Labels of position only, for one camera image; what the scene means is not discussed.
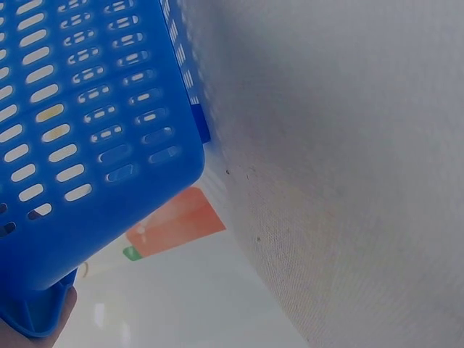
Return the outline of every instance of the orange sign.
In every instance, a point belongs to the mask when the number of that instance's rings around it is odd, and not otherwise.
[[[132,227],[126,236],[142,257],[148,257],[224,230],[202,190],[191,187]]]

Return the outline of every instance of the floor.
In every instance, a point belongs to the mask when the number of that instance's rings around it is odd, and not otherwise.
[[[303,348],[229,232],[80,280],[56,348]]]

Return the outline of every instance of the basket slot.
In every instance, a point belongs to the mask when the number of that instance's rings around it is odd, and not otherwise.
[[[26,165],[20,169],[18,169],[17,171],[15,171],[12,176],[11,176],[11,179],[14,183],[18,183],[20,181],[23,181],[25,180],[26,178],[29,178],[30,176],[32,176],[33,174],[36,173],[36,166],[32,163],[30,163],[29,165]]]
[[[18,7],[16,15],[20,16],[42,5],[44,0],[32,0]]]
[[[37,207],[28,213],[28,219],[37,220],[37,219],[43,218],[44,216],[47,216],[48,214],[50,214],[52,210],[53,210],[53,207],[51,206],[51,204],[49,203],[42,204],[40,207]]]
[[[29,65],[37,62],[40,59],[47,57],[50,54],[50,47],[44,46],[40,49],[36,49],[34,52],[26,54],[24,58],[22,58],[23,65]]]
[[[68,202],[74,202],[79,199],[82,199],[83,197],[87,196],[92,192],[92,185],[90,183],[87,183],[85,185],[79,186],[75,188],[72,191],[69,191],[68,193],[65,194],[65,199]]]
[[[41,12],[41,13],[35,14],[32,17],[29,17],[29,18],[27,18],[25,20],[22,20],[20,22],[20,24],[17,25],[17,29],[19,31],[28,29],[29,27],[32,27],[32,26],[34,26],[36,24],[39,24],[44,19],[45,19],[45,14],[44,13]]]

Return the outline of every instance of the beige fabric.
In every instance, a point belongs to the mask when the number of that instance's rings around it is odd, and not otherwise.
[[[310,347],[464,347],[464,2],[183,3],[236,235]]]

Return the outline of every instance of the human hand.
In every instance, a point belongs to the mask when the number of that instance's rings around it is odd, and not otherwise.
[[[1,348],[52,348],[57,341],[59,335],[65,328],[66,322],[69,319],[71,312],[78,300],[78,294],[74,288],[67,292],[65,305],[59,324],[55,332],[46,339],[28,339],[10,328],[4,321],[0,320],[0,347]]]

